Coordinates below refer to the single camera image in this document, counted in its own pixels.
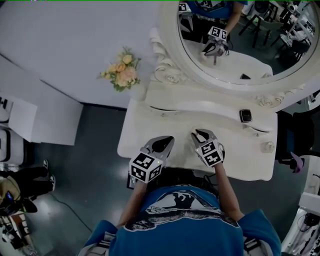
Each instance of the person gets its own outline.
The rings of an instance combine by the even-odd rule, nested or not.
[[[226,30],[229,41],[230,32],[238,23],[248,1],[187,1],[187,4],[193,13],[193,31],[181,31],[181,35],[186,40],[206,44],[212,26]]]
[[[54,191],[56,186],[46,159],[42,166],[27,167],[17,172],[2,171],[0,178],[0,216],[12,215],[25,206],[36,212],[37,208],[30,200]]]
[[[186,169],[176,175],[164,168],[156,181],[137,181],[118,225],[102,220],[78,256],[107,250],[110,256],[281,255],[280,239],[262,210],[243,214],[223,164],[214,168],[217,192],[193,182],[199,180]],[[163,186],[159,179],[177,184]]]

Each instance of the flower bouquet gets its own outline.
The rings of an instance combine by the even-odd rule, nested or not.
[[[111,64],[109,69],[100,72],[98,79],[110,80],[117,92],[131,89],[131,86],[139,84],[137,66],[140,58],[136,58],[129,48],[124,47],[123,52],[118,54],[119,61]]]

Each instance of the purple object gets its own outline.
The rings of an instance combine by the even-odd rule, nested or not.
[[[302,170],[302,167],[304,167],[304,162],[302,161],[302,159],[297,156],[296,154],[290,152],[291,156],[293,157],[293,159],[296,161],[296,168],[294,170],[294,173],[297,174]]]

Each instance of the round mirror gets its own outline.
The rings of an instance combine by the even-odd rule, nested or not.
[[[181,1],[179,34],[192,62],[217,80],[281,79],[315,49],[314,8],[311,1]]]

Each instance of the blue t-shirt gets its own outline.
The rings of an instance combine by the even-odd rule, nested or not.
[[[149,193],[139,214],[117,229],[102,220],[79,256],[281,255],[279,237],[261,210],[238,222],[210,192],[192,186]]]
[[[247,5],[248,1],[236,1]],[[188,1],[193,14],[198,14],[212,19],[228,19],[234,8],[234,1]]]

